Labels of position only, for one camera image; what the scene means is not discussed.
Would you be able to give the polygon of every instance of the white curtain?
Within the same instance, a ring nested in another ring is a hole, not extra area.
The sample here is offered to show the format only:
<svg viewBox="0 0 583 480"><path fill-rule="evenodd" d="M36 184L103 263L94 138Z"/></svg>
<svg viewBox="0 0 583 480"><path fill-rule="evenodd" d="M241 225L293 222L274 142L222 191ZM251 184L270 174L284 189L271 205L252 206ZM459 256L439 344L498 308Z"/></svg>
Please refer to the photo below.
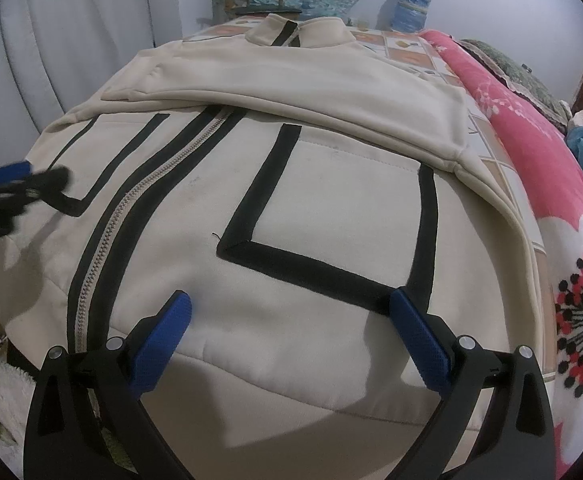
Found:
<svg viewBox="0 0 583 480"><path fill-rule="evenodd" d="M0 165L137 51L180 37L178 0L0 0Z"/></svg>

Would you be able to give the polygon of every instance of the floral blanket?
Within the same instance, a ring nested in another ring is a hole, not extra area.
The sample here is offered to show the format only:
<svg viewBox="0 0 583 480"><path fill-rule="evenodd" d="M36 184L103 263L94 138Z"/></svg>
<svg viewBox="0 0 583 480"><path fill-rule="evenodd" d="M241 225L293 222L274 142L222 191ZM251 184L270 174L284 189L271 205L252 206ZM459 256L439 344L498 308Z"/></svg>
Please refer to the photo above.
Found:
<svg viewBox="0 0 583 480"><path fill-rule="evenodd" d="M489 118L537 220L556 316L551 402L560 478L583 452L583 172L564 137L530 103L499 83L446 34L428 30L421 36Z"/></svg>
<svg viewBox="0 0 583 480"><path fill-rule="evenodd" d="M458 43L481 65L496 76L514 94L534 105L561 133L567 132L569 117L563 105L536 76L530 74L513 59L484 41L458 40Z"/></svg>

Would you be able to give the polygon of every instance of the black stripe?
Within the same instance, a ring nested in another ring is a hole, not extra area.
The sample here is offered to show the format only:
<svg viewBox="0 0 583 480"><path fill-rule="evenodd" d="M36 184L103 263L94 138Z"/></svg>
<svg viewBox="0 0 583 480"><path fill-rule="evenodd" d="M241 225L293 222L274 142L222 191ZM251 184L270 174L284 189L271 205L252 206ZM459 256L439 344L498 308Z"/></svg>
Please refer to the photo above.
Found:
<svg viewBox="0 0 583 480"><path fill-rule="evenodd" d="M89 311L87 349L100 348L109 333L109 320L120 283L134 249L149 219L162 200L225 138L244 117L246 110L238 108L191 155L147 189L132 206L111 244L94 289Z"/></svg>
<svg viewBox="0 0 583 480"><path fill-rule="evenodd" d="M68 216L81 216L87 208L94 201L94 198L100 193L100 190L109 182L109 179L116 171L119 165L134 151L136 151L140 144L145 142L146 138L151 135L155 129L164 121L169 114L156 114L151 120L131 139L125 147L116 155L113 160L107 164L94 185L84 198L73 198L65 195L62 192L54 194L46 194L44 200L52 208L57 209L61 213Z"/></svg>
<svg viewBox="0 0 583 480"><path fill-rule="evenodd" d="M255 224L267 206L273 190L278 185L291 152L298 142L301 129L302 127L296 124L283 124L280 127L273 148L258 170L251 186L242 197L238 208L226 226L225 233L220 238L216 248L218 256L230 247L251 240Z"/></svg>
<svg viewBox="0 0 583 480"><path fill-rule="evenodd" d="M216 254L224 260L257 270L277 280L302 286L335 300L388 316L389 296L395 290L394 287L374 282L308 256L265 246L251 240L256 222L269 202L298 142L300 130L301 126L292 124L283 124L280 128L271 152L229 221L216 248ZM416 255L408 284L411 284L412 290L428 290L430 295L438 207L433 171L428 166L421 165L418 174L422 209ZM430 238L432 222L433 241ZM424 276L422 285L418 282L418 272L431 272L430 275Z"/></svg>
<svg viewBox="0 0 583 480"><path fill-rule="evenodd" d="M172 139L164 148L162 148L158 153L155 153L149 160L144 162L141 166L134 171L125 182L120 186L120 189L116 192L116 195L111 199L111 202L107 206L107 209L98 220L98 223L94 229L94 232L89 238L76 273L71 281L71 286L69 288L69 294L67 298L67 310L66 310L66 340L68 344L68 350L70 352L76 351L76 340L74 333L74 326L76 324L76 314L78 313L78 300L80 295L80 289L82 287L82 282L86 277L89 269L89 265L97 251L98 243L100 238L107 227L107 222L109 221L111 215L115 211L118 204L122 201L125 195L143 178L148 174L152 173L154 170L159 168L162 164L168 161L175 153L178 153L187 144L191 142L213 119L218 115L222 107L220 105L211 105L206 107L199 115L197 115L185 128Z"/></svg>
<svg viewBox="0 0 583 480"><path fill-rule="evenodd" d="M60 150L60 153L56 155L56 158L54 158L53 162L49 165L49 167L47 168L48 170L53 168L53 165L58 161L58 159L63 155L63 153L65 153L66 150L68 150L71 147L71 145L74 142L76 142L76 140L78 140L80 137L82 137L85 133L87 133L91 129L92 126L94 126L94 123L97 119L98 119L98 116L95 116L91 121L89 121L89 124L87 124L87 126L85 126L82 130L80 130L76 135L71 137L71 140L69 140L69 142L65 144L64 148L62 148L62 150Z"/></svg>
<svg viewBox="0 0 583 480"><path fill-rule="evenodd" d="M298 23L287 20L287 23L285 23L285 26L282 28L278 37L273 40L273 43L271 43L271 46L282 46L285 41L289 40L289 37L296 31L297 28Z"/></svg>
<svg viewBox="0 0 583 480"><path fill-rule="evenodd" d="M438 236L438 197L433 181L433 170L429 166L420 165L418 184L420 184L420 225L415 242L414 261L403 290L418 311L425 314L429 309L433 288Z"/></svg>
<svg viewBox="0 0 583 480"><path fill-rule="evenodd" d="M396 290L393 286L374 282L308 256L250 240L240 242L218 256L281 282L292 283L334 300L361 306L382 316L389 315L389 296Z"/></svg>

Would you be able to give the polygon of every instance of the green cushion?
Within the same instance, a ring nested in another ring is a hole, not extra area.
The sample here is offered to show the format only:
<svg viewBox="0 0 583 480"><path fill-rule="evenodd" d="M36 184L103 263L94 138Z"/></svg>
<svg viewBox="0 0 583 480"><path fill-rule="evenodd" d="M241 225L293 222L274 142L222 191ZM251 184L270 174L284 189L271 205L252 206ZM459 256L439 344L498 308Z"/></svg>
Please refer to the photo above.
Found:
<svg viewBox="0 0 583 480"><path fill-rule="evenodd" d="M536 76L484 41L461 40L457 43L511 91L533 104L554 126L566 133L569 118L563 105Z"/></svg>

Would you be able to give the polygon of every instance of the jacket pocket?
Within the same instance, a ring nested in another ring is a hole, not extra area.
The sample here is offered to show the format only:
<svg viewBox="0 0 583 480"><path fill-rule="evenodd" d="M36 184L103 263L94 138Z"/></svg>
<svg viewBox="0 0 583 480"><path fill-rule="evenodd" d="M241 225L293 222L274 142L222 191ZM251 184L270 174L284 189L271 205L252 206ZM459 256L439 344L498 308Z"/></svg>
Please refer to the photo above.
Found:
<svg viewBox="0 0 583 480"><path fill-rule="evenodd" d="M391 292L406 283L423 291L426 310L437 218L428 166L283 124L216 254L383 315Z"/></svg>

